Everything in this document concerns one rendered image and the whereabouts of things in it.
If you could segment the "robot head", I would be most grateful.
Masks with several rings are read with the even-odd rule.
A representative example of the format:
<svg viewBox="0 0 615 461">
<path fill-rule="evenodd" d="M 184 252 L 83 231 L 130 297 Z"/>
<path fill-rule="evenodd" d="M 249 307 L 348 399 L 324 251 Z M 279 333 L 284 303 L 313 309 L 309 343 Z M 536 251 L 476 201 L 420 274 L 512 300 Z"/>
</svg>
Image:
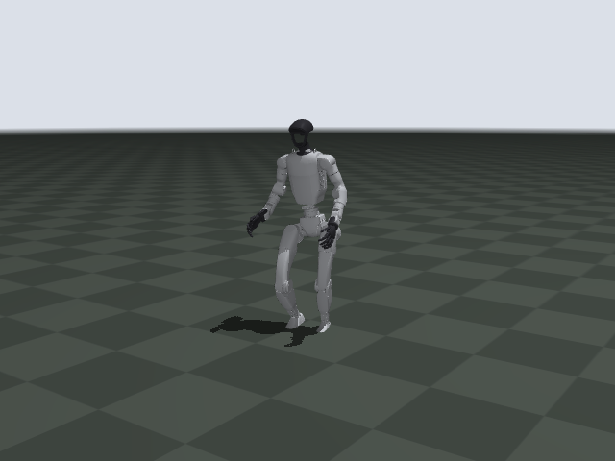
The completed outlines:
<svg viewBox="0 0 615 461">
<path fill-rule="evenodd" d="M 291 126 L 289 127 L 292 142 L 295 145 L 295 147 L 299 148 L 300 150 L 300 152 L 296 153 L 297 155 L 302 156 L 302 155 L 311 153 L 311 151 L 314 152 L 314 150 L 312 150 L 309 144 L 307 143 L 308 133 L 311 132 L 312 130 L 313 130 L 313 125 L 306 119 L 299 119 L 295 121 L 294 123 L 292 123 Z M 297 143 L 295 141 L 294 134 L 304 135 L 305 136 L 304 142 Z M 310 149 L 311 151 L 306 152 L 307 149 Z"/>
</svg>

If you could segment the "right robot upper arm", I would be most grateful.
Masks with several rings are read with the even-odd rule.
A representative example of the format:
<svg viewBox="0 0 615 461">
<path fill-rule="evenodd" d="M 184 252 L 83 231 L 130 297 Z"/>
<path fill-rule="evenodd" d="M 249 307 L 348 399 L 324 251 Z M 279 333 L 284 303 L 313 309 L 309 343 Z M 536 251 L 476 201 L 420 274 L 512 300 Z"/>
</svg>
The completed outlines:
<svg viewBox="0 0 615 461">
<path fill-rule="evenodd" d="M 273 193 L 283 196 L 286 192 L 285 182 L 287 179 L 286 158 L 289 154 L 283 155 L 277 160 L 277 182 L 273 188 Z"/>
</svg>

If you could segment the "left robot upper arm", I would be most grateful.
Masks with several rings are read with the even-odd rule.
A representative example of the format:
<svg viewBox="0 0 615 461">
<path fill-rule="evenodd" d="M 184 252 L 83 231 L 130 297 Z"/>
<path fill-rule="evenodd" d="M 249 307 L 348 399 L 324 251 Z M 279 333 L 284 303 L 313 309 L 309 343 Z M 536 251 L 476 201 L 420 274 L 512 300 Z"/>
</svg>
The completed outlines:
<svg viewBox="0 0 615 461">
<path fill-rule="evenodd" d="M 339 173 L 339 170 L 336 166 L 336 160 L 332 155 L 324 155 L 320 154 L 317 156 L 318 164 L 323 169 L 326 170 L 327 175 L 329 176 L 330 181 L 334 185 L 334 189 L 332 190 L 332 196 L 336 199 L 339 197 L 339 188 L 345 187 L 342 177 Z M 346 187 L 345 187 L 346 188 Z M 347 189 L 346 189 L 347 190 Z"/>
</svg>

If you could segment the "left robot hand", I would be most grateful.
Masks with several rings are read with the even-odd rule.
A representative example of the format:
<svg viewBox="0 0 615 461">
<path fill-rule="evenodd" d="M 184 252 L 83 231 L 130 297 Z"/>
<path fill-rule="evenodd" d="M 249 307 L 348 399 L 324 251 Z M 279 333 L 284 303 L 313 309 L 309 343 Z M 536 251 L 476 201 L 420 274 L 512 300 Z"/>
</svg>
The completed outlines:
<svg viewBox="0 0 615 461">
<path fill-rule="evenodd" d="M 318 241 L 323 241 L 327 238 L 323 243 L 319 244 L 319 245 L 323 245 L 322 248 L 325 247 L 324 249 L 328 249 L 329 247 L 331 247 L 333 240 L 335 239 L 335 232 L 338 229 L 338 225 L 334 221 L 335 221 L 335 217 L 333 216 L 329 220 L 328 227 L 321 230 L 321 232 L 327 231 L 326 235 L 323 238 L 318 240 Z"/>
</svg>

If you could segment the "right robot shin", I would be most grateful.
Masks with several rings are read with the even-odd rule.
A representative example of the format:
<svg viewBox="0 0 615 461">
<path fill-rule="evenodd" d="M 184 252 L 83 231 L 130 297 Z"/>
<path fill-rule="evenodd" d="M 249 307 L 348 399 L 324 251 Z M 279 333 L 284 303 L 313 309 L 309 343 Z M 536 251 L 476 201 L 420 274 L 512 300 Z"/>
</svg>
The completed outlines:
<svg viewBox="0 0 615 461">
<path fill-rule="evenodd" d="M 277 285 L 275 284 L 275 290 L 276 290 L 276 296 L 277 296 L 279 302 L 281 303 L 283 308 L 286 309 L 288 314 L 291 317 L 293 315 L 293 317 L 299 318 L 300 317 L 300 313 L 299 313 L 299 310 L 298 310 L 297 305 L 296 305 L 296 298 L 295 298 L 294 289 L 291 288 L 291 290 L 290 290 L 290 292 L 288 294 L 282 294 L 281 292 L 277 291 Z"/>
</svg>

